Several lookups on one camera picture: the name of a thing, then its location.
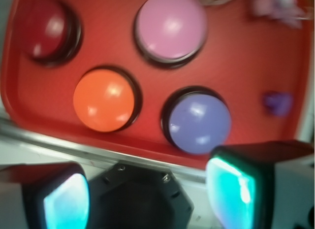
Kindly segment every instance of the teal light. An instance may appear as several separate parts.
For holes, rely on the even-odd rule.
[[[89,210],[88,182],[79,173],[70,176],[44,199],[48,229],[84,229]]]
[[[253,228],[255,179],[219,157],[209,160],[206,172],[211,208],[222,225]]]

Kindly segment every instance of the round button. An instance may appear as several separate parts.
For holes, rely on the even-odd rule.
[[[74,109],[84,125],[101,132],[121,130],[138,116],[142,98],[135,81],[115,67],[85,74],[73,97]]]
[[[188,87],[175,92],[162,111],[166,138],[190,154],[206,154],[223,144],[231,129],[230,113],[213,91]]]
[[[80,36],[78,19],[57,0],[29,0],[14,16],[12,39],[35,60],[49,63],[71,57]]]
[[[175,63],[195,54],[206,33],[207,17],[198,0],[148,0],[135,22],[139,48],[162,63]]]

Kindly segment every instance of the red tray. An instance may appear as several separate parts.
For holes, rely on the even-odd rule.
[[[203,85],[219,92],[232,116],[227,144],[294,138],[307,82],[312,22],[296,30],[249,16],[250,0],[207,7],[205,46],[187,65],[170,70],[147,63],[137,52],[132,26],[146,0],[63,0],[81,18],[83,44],[69,63],[46,68],[23,56],[11,41],[12,18],[25,0],[14,0],[5,40],[1,95],[13,121],[54,137],[125,154],[204,169],[208,155],[186,154],[163,136],[160,112],[175,90]],[[307,0],[298,0],[300,7]],[[89,130],[76,117],[72,95],[92,67],[118,65],[138,80],[143,108],[136,122],[115,133]],[[285,118],[270,116],[261,95],[291,92],[294,106]]]

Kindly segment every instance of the orange button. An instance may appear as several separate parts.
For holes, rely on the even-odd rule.
[[[88,72],[74,92],[77,116],[95,131],[110,132],[124,127],[137,116],[132,85],[124,75],[110,69]]]

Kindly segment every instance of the pink button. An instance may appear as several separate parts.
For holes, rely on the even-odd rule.
[[[32,58],[43,59],[57,53],[67,32],[66,12],[55,0],[31,0],[17,9],[13,39]]]
[[[204,43],[207,16],[197,0],[148,0],[140,9],[135,34],[154,60],[181,61]]]

